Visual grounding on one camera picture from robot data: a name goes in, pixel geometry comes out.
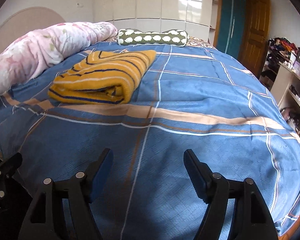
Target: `bed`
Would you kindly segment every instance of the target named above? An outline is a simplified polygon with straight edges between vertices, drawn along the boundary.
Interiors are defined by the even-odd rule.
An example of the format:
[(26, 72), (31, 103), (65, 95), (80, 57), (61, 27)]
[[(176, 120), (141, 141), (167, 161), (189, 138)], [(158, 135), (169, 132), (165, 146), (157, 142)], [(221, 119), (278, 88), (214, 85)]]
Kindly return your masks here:
[[(253, 178), (283, 235), (300, 215), (300, 138), (250, 71), (193, 42), (183, 48), (99, 42), (12, 86), (0, 96), (0, 157), (22, 154), (19, 181), (33, 195), (45, 178), (68, 179), (110, 148), (114, 166), (91, 204), (104, 239), (187, 240), (206, 209), (183, 165), (190, 148), (228, 179)], [(157, 56), (129, 104), (62, 104), (47, 95), (57, 75), (92, 51), (149, 49)]]

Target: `yellow striped blanket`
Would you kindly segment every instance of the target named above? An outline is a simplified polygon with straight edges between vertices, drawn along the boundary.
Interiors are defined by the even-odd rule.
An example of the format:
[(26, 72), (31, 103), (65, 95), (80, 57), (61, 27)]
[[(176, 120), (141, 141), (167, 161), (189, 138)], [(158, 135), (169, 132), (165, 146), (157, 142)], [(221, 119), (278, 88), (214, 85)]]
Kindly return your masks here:
[(57, 76), (48, 95), (63, 103), (126, 104), (155, 56), (154, 50), (93, 52)]

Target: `green pillow with white dots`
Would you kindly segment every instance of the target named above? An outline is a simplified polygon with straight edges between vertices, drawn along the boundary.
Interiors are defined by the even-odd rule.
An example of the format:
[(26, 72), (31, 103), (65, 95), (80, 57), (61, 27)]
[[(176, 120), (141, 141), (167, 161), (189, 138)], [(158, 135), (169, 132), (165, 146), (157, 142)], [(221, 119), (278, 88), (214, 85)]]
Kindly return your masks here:
[(172, 45), (183, 47), (189, 40), (188, 33), (183, 30), (169, 30), (163, 33), (143, 33), (135, 29), (121, 29), (117, 35), (119, 45)]

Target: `beige headboard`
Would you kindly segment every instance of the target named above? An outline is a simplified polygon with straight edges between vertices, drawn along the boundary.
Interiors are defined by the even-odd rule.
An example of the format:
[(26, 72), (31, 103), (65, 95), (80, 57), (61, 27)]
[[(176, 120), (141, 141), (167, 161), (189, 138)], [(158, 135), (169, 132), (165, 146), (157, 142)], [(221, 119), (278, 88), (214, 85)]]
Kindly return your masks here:
[(49, 8), (30, 7), (18, 11), (0, 26), (0, 53), (29, 31), (44, 29), (62, 22), (65, 20)]

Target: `metal rivet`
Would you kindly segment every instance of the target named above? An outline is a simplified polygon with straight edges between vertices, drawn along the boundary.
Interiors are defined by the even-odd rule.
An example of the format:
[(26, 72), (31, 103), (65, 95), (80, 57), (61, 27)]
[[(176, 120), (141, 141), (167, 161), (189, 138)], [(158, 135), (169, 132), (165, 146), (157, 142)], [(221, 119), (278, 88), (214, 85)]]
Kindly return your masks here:
[(51, 179), (50, 178), (46, 178), (46, 179), (44, 179), (43, 183), (46, 184), (46, 185), (48, 185), (48, 184), (51, 183)]
[(75, 175), (78, 179), (81, 179), (84, 177), (84, 172), (80, 171)]
[(4, 192), (2, 190), (0, 191), (0, 197), (4, 197)]
[(221, 178), (221, 174), (218, 172), (214, 172), (212, 173), (212, 177), (214, 177), (215, 179), (220, 179)]
[(253, 179), (251, 179), (251, 178), (246, 178), (246, 183), (252, 185), (252, 184), (253, 184)]

